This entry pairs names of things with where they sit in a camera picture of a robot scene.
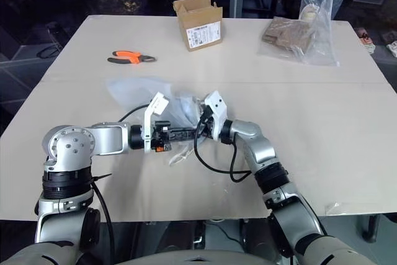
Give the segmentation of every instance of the box flap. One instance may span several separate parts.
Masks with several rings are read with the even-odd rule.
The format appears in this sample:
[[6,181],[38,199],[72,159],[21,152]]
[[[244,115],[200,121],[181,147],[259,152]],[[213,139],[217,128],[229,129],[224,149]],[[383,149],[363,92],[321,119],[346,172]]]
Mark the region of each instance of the box flap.
[[176,0],[176,1],[174,1],[174,10],[176,12],[179,12],[182,6],[187,11],[191,11],[193,9],[202,9],[203,7],[211,6],[211,0]]

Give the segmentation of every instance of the cardboard box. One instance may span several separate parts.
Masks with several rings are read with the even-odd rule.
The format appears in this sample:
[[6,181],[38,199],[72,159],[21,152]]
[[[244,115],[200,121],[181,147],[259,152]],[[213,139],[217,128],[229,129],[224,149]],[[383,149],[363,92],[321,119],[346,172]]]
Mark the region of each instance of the cardboard box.
[[222,42],[222,7],[211,0],[177,0],[174,10],[182,38],[189,51]]

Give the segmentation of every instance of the orange-handled pliers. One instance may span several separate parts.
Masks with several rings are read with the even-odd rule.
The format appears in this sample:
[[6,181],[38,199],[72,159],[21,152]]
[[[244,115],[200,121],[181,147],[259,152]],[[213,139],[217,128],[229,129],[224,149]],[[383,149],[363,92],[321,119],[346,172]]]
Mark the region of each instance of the orange-handled pliers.
[[133,63],[137,64],[140,62],[153,62],[156,61],[155,57],[142,55],[139,52],[131,52],[131,51],[114,51],[113,56],[119,57],[109,57],[107,61],[113,63],[127,64]]

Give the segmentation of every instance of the white table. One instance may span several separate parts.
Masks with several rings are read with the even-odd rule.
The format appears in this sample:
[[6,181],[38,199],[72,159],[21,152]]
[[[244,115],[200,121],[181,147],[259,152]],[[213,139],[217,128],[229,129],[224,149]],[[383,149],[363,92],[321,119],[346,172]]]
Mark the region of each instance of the white table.
[[[174,17],[88,17],[0,139],[0,218],[36,219],[44,134],[61,124],[119,119],[125,111],[105,82],[134,76],[159,77],[199,97],[218,89],[230,119],[262,127],[318,215],[397,211],[397,95],[352,27],[332,23],[341,66],[319,67],[257,55],[268,22],[224,19],[221,44],[189,53]],[[138,50],[158,61],[108,63],[114,50]],[[202,156],[227,168],[232,148],[219,144],[214,150],[210,142],[200,149]],[[169,167],[171,155],[140,150],[93,158],[93,175],[113,173],[98,182],[112,220],[268,215],[252,177],[234,184],[194,155]]]

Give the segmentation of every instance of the plastic wrap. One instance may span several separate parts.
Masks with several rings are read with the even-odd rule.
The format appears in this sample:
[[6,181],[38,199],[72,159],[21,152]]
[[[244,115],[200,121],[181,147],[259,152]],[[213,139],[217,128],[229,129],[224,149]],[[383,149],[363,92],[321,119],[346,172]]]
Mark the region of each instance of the plastic wrap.
[[[321,7],[323,0],[301,0],[299,19],[300,20],[314,20],[316,13]],[[332,0],[331,6],[331,20],[335,18],[336,13],[342,5],[343,0]]]
[[[169,99],[169,104],[161,116],[154,115],[153,119],[170,121],[172,127],[196,127],[199,122],[199,99],[187,93],[174,95],[171,92],[171,84],[160,79],[112,79],[107,82],[107,88],[112,97],[126,112],[149,103],[157,92],[161,92]],[[143,114],[134,116],[143,125]],[[172,147],[172,150],[177,152],[177,154],[169,160],[170,165],[185,160],[191,154],[193,141],[173,143]]]
[[322,0],[311,22],[274,17],[262,34],[259,54],[308,65],[339,66],[332,45],[332,0]]

